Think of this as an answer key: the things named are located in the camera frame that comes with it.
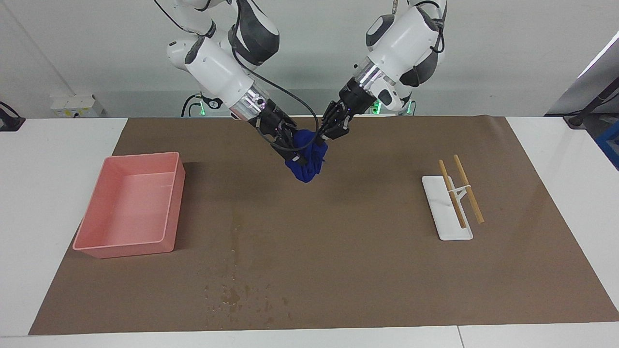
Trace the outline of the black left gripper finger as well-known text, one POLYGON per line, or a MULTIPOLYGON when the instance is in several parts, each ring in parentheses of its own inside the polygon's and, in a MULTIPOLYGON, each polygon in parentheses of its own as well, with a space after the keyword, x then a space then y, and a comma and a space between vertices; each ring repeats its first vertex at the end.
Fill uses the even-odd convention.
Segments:
POLYGON ((323 127, 319 130, 319 139, 321 139, 321 141, 335 140, 339 137, 349 134, 349 132, 350 128, 348 127, 323 127))

